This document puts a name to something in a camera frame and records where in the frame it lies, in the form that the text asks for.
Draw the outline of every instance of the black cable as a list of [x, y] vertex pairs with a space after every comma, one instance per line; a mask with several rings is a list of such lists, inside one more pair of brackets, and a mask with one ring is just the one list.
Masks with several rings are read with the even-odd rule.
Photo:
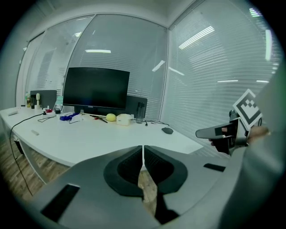
[[43, 122], [47, 121], [48, 119], [54, 118], [55, 116], [49, 117], [49, 118], [38, 119], [38, 122], [43, 123]]
[[68, 121], [69, 124], [73, 124], [73, 123], [77, 123], [77, 122], [79, 122], [79, 121], [75, 121], [75, 122], [72, 122], [72, 123], [71, 123], [71, 120]]
[[148, 123], [156, 123], [156, 124], [162, 124], [162, 125], [167, 125], [170, 126], [169, 124], [163, 123], [161, 121], [157, 121], [157, 120], [144, 120], [144, 122], [146, 122], [145, 126], [148, 126]]
[[24, 122], [24, 121], [26, 121], [26, 120], [29, 120], [29, 119], [31, 119], [31, 118], [33, 118], [33, 117], [37, 117], [37, 116], [40, 116], [40, 115], [42, 115], [42, 114], [34, 115], [34, 116], [32, 116], [32, 117], [30, 117], [30, 118], [28, 118], [28, 119], [24, 119], [24, 120], [20, 121], [19, 123], [15, 124], [15, 125], [11, 128], [10, 136], [9, 136], [10, 147], [11, 147], [11, 150], [12, 150], [13, 158], [14, 158], [14, 160], [15, 160], [15, 162], [16, 162], [16, 165], [18, 166], [18, 169], [19, 169], [19, 171], [20, 171], [20, 173], [21, 173], [21, 175], [22, 175], [22, 177], [23, 177], [23, 179], [24, 179], [24, 181], [25, 181], [25, 184], [26, 184], [26, 186], [27, 186], [27, 189], [29, 190], [29, 193], [30, 193], [32, 196], [33, 196], [33, 194], [32, 194], [32, 192], [31, 192], [31, 190], [29, 189], [28, 183], [27, 183], [27, 181], [26, 181], [26, 179], [25, 179], [25, 177], [24, 177], [24, 175], [23, 175], [23, 173], [22, 173], [22, 171], [21, 171], [21, 169], [20, 169], [20, 166], [19, 166], [19, 164], [18, 164], [18, 162], [17, 162], [17, 160], [16, 160], [16, 158], [15, 158], [14, 151], [13, 151], [13, 148], [12, 148], [12, 143], [11, 143], [11, 135], [12, 135], [12, 130], [13, 130], [13, 128], [14, 128], [15, 126], [19, 125], [20, 123], [22, 123], [22, 122]]
[[258, 126], [261, 126], [262, 125], [262, 118], [260, 118], [259, 120], [258, 120], [258, 124], [257, 124]]

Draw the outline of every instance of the hand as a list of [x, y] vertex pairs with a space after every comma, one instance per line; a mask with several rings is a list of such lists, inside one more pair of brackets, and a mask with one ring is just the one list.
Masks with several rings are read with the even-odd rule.
[[[223, 127], [222, 128], [222, 132], [226, 133], [227, 132], [227, 127]], [[250, 129], [250, 133], [247, 139], [247, 143], [251, 144], [252, 142], [254, 142], [256, 139], [261, 138], [267, 134], [270, 134], [269, 130], [267, 127], [257, 127], [257, 126], [253, 126]], [[214, 143], [212, 142], [212, 139], [209, 139], [209, 141], [211, 142], [212, 146], [215, 146]]]

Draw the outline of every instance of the computer mouse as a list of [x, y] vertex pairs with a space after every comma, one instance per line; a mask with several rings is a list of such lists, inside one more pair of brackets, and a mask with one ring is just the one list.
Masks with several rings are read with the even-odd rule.
[[164, 131], [166, 134], [172, 134], [174, 132], [174, 130], [168, 127], [162, 128], [162, 131]]

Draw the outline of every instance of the desk leg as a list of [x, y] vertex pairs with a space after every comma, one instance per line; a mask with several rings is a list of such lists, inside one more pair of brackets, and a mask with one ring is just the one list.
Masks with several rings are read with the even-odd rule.
[[[1, 119], [2, 121], [2, 126], [3, 126], [3, 130], [4, 130], [4, 134], [5, 134], [5, 137], [6, 137], [6, 142], [7, 142], [7, 145], [8, 147], [10, 148], [10, 151], [12, 153], [12, 149], [11, 149], [11, 146], [10, 146], [10, 140], [9, 140], [9, 135], [10, 135], [10, 132], [7, 133], [7, 128], [6, 128], [6, 124], [4, 122], [3, 119]], [[44, 175], [44, 173], [41, 171], [41, 169], [39, 168], [39, 166], [37, 165], [37, 163], [35, 162], [33, 156], [32, 156], [32, 152], [31, 152], [31, 149], [28, 147], [28, 145], [26, 143], [24, 143], [23, 141], [19, 140], [20, 141], [20, 145], [22, 147], [22, 150], [29, 162], [29, 164], [31, 165], [31, 167], [33, 168], [33, 170], [35, 171], [35, 173], [39, 176], [39, 178], [45, 183], [47, 184], [49, 182], [49, 180], [46, 178], [46, 176]]]
[[20, 141], [20, 145], [22, 147], [22, 150], [28, 160], [28, 162], [30, 163], [31, 167], [33, 168], [33, 170], [35, 171], [35, 173], [38, 175], [38, 177], [45, 183], [47, 184], [49, 182], [49, 180], [47, 179], [47, 177], [44, 175], [44, 173], [41, 171], [40, 167], [37, 165], [36, 161], [33, 158], [31, 149], [29, 148], [29, 146], [21, 141]]
[[10, 141], [9, 141], [9, 136], [8, 136], [8, 133], [7, 133], [7, 128], [6, 128], [6, 124], [4, 122], [4, 120], [1, 118], [1, 122], [2, 122], [2, 126], [3, 126], [3, 131], [4, 131], [4, 134], [5, 134], [5, 138], [6, 138], [6, 144], [8, 145], [11, 153], [12, 153], [12, 148], [11, 148], [11, 145], [10, 145]]

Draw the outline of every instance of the window blinds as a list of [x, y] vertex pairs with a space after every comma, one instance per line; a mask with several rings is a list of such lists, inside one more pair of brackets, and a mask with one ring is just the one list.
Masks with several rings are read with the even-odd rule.
[[148, 99], [146, 118], [158, 120], [167, 54], [167, 29], [123, 15], [96, 15], [80, 37], [69, 67], [130, 72], [128, 95]]
[[26, 89], [26, 81], [29, 72], [29, 66], [32, 60], [35, 58], [35, 54], [43, 39], [43, 34], [39, 35], [35, 39], [33, 39], [24, 54], [19, 74], [17, 80], [17, 89], [16, 89], [16, 106], [21, 106], [25, 104], [25, 89]]
[[79, 17], [46, 30], [29, 68], [26, 91], [57, 90], [57, 95], [62, 95], [72, 51], [91, 19], [92, 16]]
[[275, 74], [282, 50], [262, 15], [246, 1], [205, 0], [169, 32], [162, 121], [225, 157], [195, 132], [229, 121], [233, 103], [255, 94]]

